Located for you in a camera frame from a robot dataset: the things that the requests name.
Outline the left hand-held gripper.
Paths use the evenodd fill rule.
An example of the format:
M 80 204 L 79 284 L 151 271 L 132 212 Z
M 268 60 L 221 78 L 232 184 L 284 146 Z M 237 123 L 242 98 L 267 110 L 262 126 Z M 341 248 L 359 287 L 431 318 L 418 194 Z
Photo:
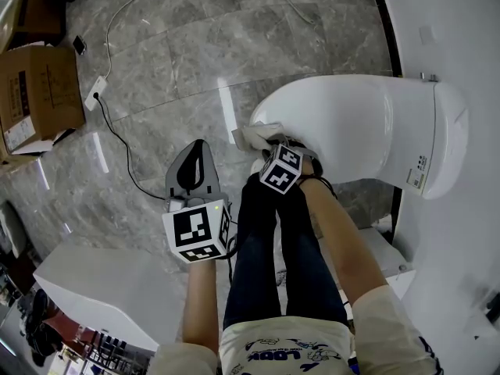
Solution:
M 220 190 L 220 184 L 209 144 L 197 139 L 183 149 L 167 170 L 165 184 L 167 212 L 162 221 L 170 251 L 187 264 L 225 259 L 228 196 L 213 193 Z M 190 195 L 194 190 L 202 193 Z

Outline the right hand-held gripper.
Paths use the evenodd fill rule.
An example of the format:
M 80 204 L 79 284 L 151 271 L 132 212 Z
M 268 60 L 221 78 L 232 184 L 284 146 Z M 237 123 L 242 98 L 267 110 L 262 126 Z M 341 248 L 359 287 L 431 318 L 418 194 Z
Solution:
M 302 174 L 305 157 L 318 159 L 318 155 L 301 143 L 274 145 L 270 156 L 259 172 L 259 180 L 272 190 L 285 195 Z

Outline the white wiping cloth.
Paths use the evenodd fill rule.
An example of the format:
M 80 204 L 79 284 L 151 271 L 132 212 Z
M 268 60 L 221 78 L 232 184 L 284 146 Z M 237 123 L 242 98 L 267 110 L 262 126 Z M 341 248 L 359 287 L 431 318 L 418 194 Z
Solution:
M 281 123 L 257 122 L 231 131 L 238 149 L 243 152 L 272 150 L 274 145 L 289 146 Z

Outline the white toilet lid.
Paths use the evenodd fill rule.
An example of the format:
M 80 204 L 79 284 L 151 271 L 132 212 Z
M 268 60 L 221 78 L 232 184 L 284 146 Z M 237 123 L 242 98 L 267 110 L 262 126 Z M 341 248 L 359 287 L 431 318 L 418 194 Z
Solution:
M 279 123 L 314 151 L 334 183 L 382 179 L 394 127 L 399 78 L 307 77 L 279 87 L 255 108 L 250 123 Z

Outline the person's left forearm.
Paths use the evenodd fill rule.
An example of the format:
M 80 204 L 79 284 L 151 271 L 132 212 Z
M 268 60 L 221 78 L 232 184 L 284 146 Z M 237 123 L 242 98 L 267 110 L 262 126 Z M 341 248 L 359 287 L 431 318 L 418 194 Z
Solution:
M 195 262 L 189 267 L 182 342 L 201 345 L 218 354 L 219 322 L 214 260 Z

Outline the person's right forearm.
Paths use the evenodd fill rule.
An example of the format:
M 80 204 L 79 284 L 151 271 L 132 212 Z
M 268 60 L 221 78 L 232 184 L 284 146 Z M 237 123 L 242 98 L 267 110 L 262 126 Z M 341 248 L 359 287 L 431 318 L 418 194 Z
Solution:
M 317 179 L 303 181 L 300 188 L 320 227 L 335 273 L 349 302 L 354 304 L 372 290 L 386 287 L 388 283 L 372 252 L 329 188 Z

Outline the white toilet with tank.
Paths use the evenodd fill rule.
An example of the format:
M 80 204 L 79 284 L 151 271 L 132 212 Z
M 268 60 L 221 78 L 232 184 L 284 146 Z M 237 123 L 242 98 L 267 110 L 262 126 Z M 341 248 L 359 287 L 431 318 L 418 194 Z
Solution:
M 425 199 L 440 198 L 463 166 L 467 104 L 450 84 L 398 78 L 391 150 L 380 181 Z

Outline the person's dark trousers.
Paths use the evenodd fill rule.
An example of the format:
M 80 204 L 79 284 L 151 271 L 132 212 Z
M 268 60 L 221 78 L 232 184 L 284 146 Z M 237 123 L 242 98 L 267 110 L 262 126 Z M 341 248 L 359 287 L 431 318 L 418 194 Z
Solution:
M 287 308 L 280 310 L 273 239 L 281 229 L 287 271 Z M 237 219 L 240 246 L 223 326 L 298 316 L 347 324 L 341 296 L 313 231 L 305 196 L 294 185 L 284 195 L 252 174 L 242 189 Z

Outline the white cabinet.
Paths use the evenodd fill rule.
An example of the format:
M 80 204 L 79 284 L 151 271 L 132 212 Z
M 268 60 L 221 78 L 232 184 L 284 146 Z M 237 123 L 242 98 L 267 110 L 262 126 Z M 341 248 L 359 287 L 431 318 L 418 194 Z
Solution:
M 385 276 L 387 283 L 392 287 L 395 294 L 402 299 L 405 293 L 409 290 L 409 286 L 413 282 L 416 271 L 412 265 L 405 260 L 401 252 L 396 249 L 373 227 L 365 228 L 359 231 L 366 245 L 373 254 L 373 257 L 378 263 L 382 274 Z M 331 262 L 330 254 L 323 241 L 322 237 L 318 237 L 320 251 L 327 264 L 331 276 L 335 280 L 337 288 L 341 290 L 341 285 L 335 273 L 333 263 Z M 281 239 L 275 237 L 275 264 L 276 264 L 276 283 L 279 288 L 284 290 L 286 286 L 287 271 L 282 259 Z

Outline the white power strip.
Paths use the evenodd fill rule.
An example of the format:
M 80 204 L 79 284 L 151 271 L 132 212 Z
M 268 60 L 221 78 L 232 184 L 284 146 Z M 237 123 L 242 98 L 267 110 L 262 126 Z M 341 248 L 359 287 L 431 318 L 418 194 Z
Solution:
M 102 96 L 108 86 L 107 80 L 103 76 L 98 76 L 91 90 L 84 100 L 85 107 L 89 112 L 93 111 L 98 104 L 98 98 Z

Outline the glossy white fixture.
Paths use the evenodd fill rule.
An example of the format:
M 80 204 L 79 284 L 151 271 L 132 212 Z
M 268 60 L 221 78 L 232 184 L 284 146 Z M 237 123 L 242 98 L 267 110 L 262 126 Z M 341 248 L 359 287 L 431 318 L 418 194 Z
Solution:
M 34 278 L 81 325 L 152 352 L 176 339 L 181 285 L 148 252 L 59 245 Z

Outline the large open cardboard box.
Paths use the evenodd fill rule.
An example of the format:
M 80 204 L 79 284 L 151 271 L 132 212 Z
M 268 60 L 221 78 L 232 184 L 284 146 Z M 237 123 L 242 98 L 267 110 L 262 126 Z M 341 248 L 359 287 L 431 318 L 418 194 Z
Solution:
M 7 155 L 50 151 L 84 124 L 72 49 L 28 45 L 0 54 L 0 143 Z

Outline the person's printed cream shirt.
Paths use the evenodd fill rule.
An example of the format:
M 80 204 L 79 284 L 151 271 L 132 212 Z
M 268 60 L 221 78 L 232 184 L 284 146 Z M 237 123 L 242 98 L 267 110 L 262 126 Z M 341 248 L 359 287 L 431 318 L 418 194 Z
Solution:
M 238 323 L 220 352 L 177 343 L 158 348 L 147 375 L 443 375 L 432 348 L 388 286 L 359 298 L 355 329 L 298 316 Z

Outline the closed cardboard box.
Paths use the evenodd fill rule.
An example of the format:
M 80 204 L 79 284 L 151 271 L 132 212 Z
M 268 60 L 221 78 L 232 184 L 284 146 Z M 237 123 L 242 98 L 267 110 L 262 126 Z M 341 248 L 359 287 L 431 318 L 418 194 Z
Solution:
M 62 0 L 12 0 L 0 19 L 0 54 L 36 42 L 57 46 L 65 34 Z

